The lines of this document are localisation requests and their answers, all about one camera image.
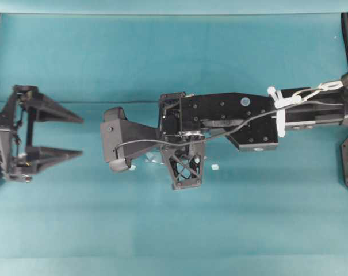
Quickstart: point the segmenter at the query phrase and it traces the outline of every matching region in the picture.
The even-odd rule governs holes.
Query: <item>screw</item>
[[[32,181],[32,176],[29,175],[29,174],[24,174],[24,175],[23,175],[23,181],[24,181],[24,182],[30,182],[30,181]]]
[[[247,97],[244,97],[240,100],[240,103],[242,104],[242,106],[249,106],[250,105],[250,99]]]

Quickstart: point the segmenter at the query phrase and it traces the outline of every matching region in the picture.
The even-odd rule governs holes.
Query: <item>teal cloth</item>
[[[348,12],[348,0],[0,0],[1,13],[291,14]]]
[[[78,101],[64,106],[85,124],[39,123],[34,145],[85,152],[0,184],[0,275],[348,276],[347,127],[290,131],[269,152],[214,140],[202,187],[172,191],[145,156],[118,174],[102,157],[106,109],[156,126],[156,104],[98,103],[336,79],[347,70],[339,16],[2,16],[1,99],[29,83]]]

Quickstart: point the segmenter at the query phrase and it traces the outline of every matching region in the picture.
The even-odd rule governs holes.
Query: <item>teal background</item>
[[[0,0],[0,13],[291,14],[348,12],[348,0]]]
[[[212,141],[202,187],[175,192],[143,156],[112,174],[100,138],[112,106],[157,124],[155,103],[105,101],[264,95],[345,71],[340,14],[2,15],[0,100],[15,83],[38,85],[85,124],[37,124],[34,144],[85,153],[31,183],[0,183],[0,275],[348,275],[348,128],[290,131],[270,152]]]

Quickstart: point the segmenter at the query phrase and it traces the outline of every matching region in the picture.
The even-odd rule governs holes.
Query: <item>cable clip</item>
[[[276,90],[275,87],[270,86],[267,89],[268,95],[274,100],[275,108],[284,108],[288,105],[295,105],[302,102],[302,98],[299,95],[295,95],[289,98],[284,98],[282,96],[281,90]],[[280,110],[276,112],[276,127],[278,137],[285,137],[285,126],[286,126],[286,113],[285,110]]]

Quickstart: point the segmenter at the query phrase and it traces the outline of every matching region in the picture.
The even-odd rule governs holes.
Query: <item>small white object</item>
[[[278,100],[276,96],[276,88],[274,86],[270,86],[267,88],[267,93],[272,97],[272,99],[276,102]]]
[[[212,168],[212,171],[217,171],[220,168],[220,166],[218,164],[212,164],[211,168]]]

